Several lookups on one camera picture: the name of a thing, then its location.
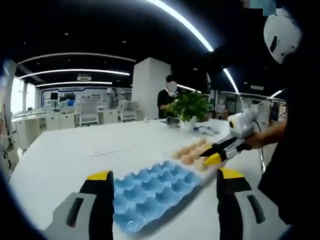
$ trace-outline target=table surface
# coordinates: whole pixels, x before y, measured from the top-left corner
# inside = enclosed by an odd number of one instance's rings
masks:
[[[30,113],[25,115],[16,116],[14,119],[11,120],[12,123],[19,122],[19,121],[26,121],[26,120],[36,120],[36,119],[44,119],[49,116],[58,115],[60,112],[37,112],[37,113]]]
[[[151,167],[170,158],[174,150],[205,137],[218,141],[228,134],[228,123],[211,120],[220,134],[200,135],[178,128],[168,128],[160,120],[136,121],[80,127],[41,134],[22,156],[10,179],[18,203],[36,228],[46,229],[53,220],[54,209],[72,192],[79,192],[87,176],[112,170],[115,178]],[[243,151],[226,163],[226,167],[243,173],[252,187],[261,178],[259,154]],[[194,166],[188,166],[197,172]],[[144,239],[218,240],[216,181],[204,188],[178,216],[145,236]],[[115,240],[127,239],[113,224]]]

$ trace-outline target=window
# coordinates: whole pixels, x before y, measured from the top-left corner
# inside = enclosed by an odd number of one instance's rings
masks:
[[[28,108],[35,109],[36,104],[36,86],[28,83],[27,89],[26,89],[26,99],[25,99],[25,110],[28,111]]]
[[[17,114],[23,111],[23,108],[22,108],[23,89],[24,89],[24,81],[15,77],[13,79],[12,92],[11,92],[12,114]]]

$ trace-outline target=blue egg carton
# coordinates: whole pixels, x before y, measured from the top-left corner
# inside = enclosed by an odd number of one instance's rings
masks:
[[[114,222],[125,233],[137,233],[177,205],[200,182],[201,178],[194,172],[169,161],[116,179]]]

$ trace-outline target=face mask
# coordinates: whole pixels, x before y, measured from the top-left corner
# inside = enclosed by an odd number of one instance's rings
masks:
[[[170,92],[167,88],[165,88],[165,91],[169,94],[170,97],[177,97],[177,94],[175,92]]]
[[[175,98],[177,96],[177,94],[175,92],[169,92],[169,96]]]

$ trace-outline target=white flower pot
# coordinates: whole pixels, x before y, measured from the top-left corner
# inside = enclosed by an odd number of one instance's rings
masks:
[[[191,132],[194,130],[196,126],[197,117],[193,116],[190,121],[180,121],[180,128],[184,131]]]

